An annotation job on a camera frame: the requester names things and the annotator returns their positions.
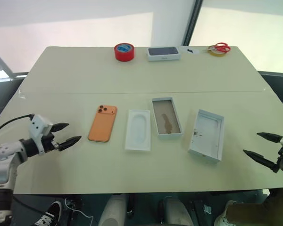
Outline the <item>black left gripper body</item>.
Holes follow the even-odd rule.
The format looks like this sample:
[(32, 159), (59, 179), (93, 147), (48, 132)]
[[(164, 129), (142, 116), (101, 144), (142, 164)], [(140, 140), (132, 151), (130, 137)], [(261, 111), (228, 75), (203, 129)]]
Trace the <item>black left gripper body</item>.
[(59, 144), (54, 140), (55, 136), (53, 133), (42, 136), (41, 142), (45, 153), (51, 152), (53, 150), (60, 151)]

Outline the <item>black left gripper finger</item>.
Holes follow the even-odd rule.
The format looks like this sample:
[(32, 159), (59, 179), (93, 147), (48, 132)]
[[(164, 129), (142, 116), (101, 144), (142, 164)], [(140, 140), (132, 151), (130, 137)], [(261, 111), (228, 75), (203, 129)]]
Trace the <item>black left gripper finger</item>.
[(63, 151), (76, 144), (81, 139), (81, 136), (75, 136), (67, 139), (65, 142), (58, 144), (58, 150)]
[(65, 127), (67, 127), (68, 125), (69, 124), (65, 123), (65, 122), (53, 124), (52, 127), (51, 127), (51, 133), (58, 132), (58, 131), (64, 129)]

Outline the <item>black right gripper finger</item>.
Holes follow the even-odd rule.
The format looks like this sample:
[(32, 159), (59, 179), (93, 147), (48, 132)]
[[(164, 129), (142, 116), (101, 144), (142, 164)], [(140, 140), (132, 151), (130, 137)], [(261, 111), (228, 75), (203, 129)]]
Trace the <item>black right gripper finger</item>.
[(243, 152), (248, 155), (252, 160), (254, 160), (255, 162), (271, 169), (272, 172), (274, 173), (277, 173), (279, 171), (279, 166), (270, 161), (270, 160), (267, 160), (264, 158), (264, 156), (258, 154), (258, 153), (255, 153), (253, 151), (248, 151), (248, 150), (243, 150)]
[(280, 143), (281, 139), (283, 138), (283, 136), (280, 136), (278, 134), (267, 133), (267, 132), (259, 132), (257, 133), (257, 135), (274, 143)]

